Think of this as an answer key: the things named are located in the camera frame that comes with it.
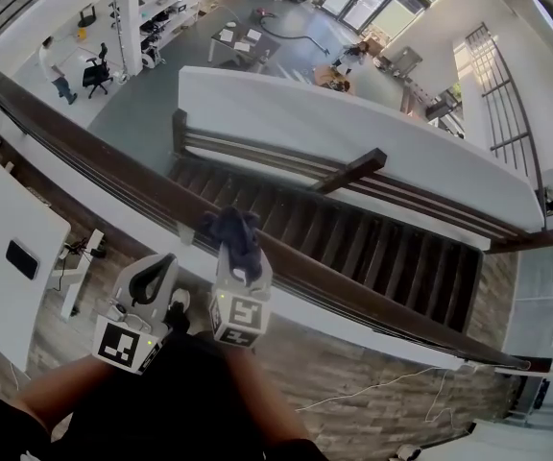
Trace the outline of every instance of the black office chair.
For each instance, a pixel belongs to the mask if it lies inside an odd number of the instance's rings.
[[[96,58],[89,58],[86,61],[87,63],[93,63],[91,66],[84,69],[83,74],[83,87],[89,87],[93,85],[93,88],[88,95],[89,99],[91,98],[93,92],[95,92],[95,89],[97,87],[100,87],[106,94],[108,94],[108,91],[102,84],[104,82],[112,82],[114,80],[114,78],[110,76],[110,70],[108,69],[108,64],[106,63],[107,52],[108,48],[104,43],[102,43],[102,51],[100,51],[100,54],[98,55],[99,59],[102,62],[98,63]]]

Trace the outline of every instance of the table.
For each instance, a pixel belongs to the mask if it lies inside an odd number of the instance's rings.
[[[70,226],[0,166],[0,352],[25,371],[36,317]],[[39,262],[27,279],[6,260],[11,240]]]
[[[236,27],[234,28],[229,28],[227,26],[224,26],[222,29],[220,29],[217,33],[212,35],[212,37],[210,38],[210,49],[208,50],[208,61],[209,62],[212,61],[212,57],[215,52],[215,44],[220,43],[224,46],[227,46],[231,51],[241,56],[244,60],[257,62],[258,66],[255,72],[261,73],[266,62],[272,57],[272,55],[277,51],[277,49],[280,48],[280,44],[277,43],[274,39],[268,37],[267,33],[265,33],[264,31],[258,31],[261,33],[261,37],[259,38],[256,44],[252,44],[251,41],[243,39],[251,29],[253,29],[254,31],[257,31],[256,29],[250,26],[241,24],[240,22],[236,22]],[[220,34],[224,30],[233,32],[233,38],[231,39],[230,42],[223,41],[220,39]],[[251,45],[251,49],[248,52],[234,49],[234,45],[238,41],[249,43]]]

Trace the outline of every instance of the wood-look tile floor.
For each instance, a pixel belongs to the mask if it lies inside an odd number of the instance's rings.
[[[90,353],[97,308],[108,296],[121,268],[146,254],[133,241],[121,243],[112,228],[49,184],[26,172],[20,176],[72,225],[70,240],[88,236],[93,228],[108,237],[108,256],[95,260],[79,300],[80,313],[65,323],[60,318],[62,296],[47,292],[39,311],[28,376]],[[517,256],[486,256],[469,334],[500,348],[507,326],[517,272]],[[366,350],[304,328],[277,316],[257,347],[257,356],[292,406],[304,407],[326,398],[348,395],[370,385],[423,370],[419,364]],[[382,460],[402,443],[424,445],[459,435],[445,411],[434,422],[426,414],[439,391],[444,371],[407,377],[389,386],[373,388],[355,398],[323,403],[301,415],[316,442],[332,460]],[[22,387],[29,379],[16,371]],[[434,419],[451,408],[456,429],[468,427],[475,418],[500,418],[509,407],[516,384],[494,375],[490,369],[448,373],[445,386],[428,416]],[[16,392],[10,363],[0,354],[0,397]],[[54,434],[61,436],[64,422]]]

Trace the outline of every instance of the jeans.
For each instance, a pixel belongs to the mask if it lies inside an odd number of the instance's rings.
[[[72,104],[74,102],[74,94],[72,94],[72,91],[69,89],[69,82],[65,79],[65,77],[59,77],[55,81],[53,81],[53,85],[57,88],[59,91],[59,96],[63,96],[65,99],[67,99],[67,102],[69,104]]]

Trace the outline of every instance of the vacuum hose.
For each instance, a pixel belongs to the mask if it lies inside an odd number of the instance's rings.
[[[266,26],[264,25],[264,19],[267,18],[267,17],[276,18],[277,15],[275,13],[263,12],[259,16],[259,25],[269,35],[280,37],[281,39],[309,39],[309,40],[313,41],[313,44],[315,44],[315,46],[317,46],[320,50],[322,50],[326,56],[328,56],[330,54],[330,52],[327,48],[324,48],[320,43],[318,43],[311,36],[282,36],[282,35],[278,35],[277,33],[272,32],[270,29],[267,29]]]

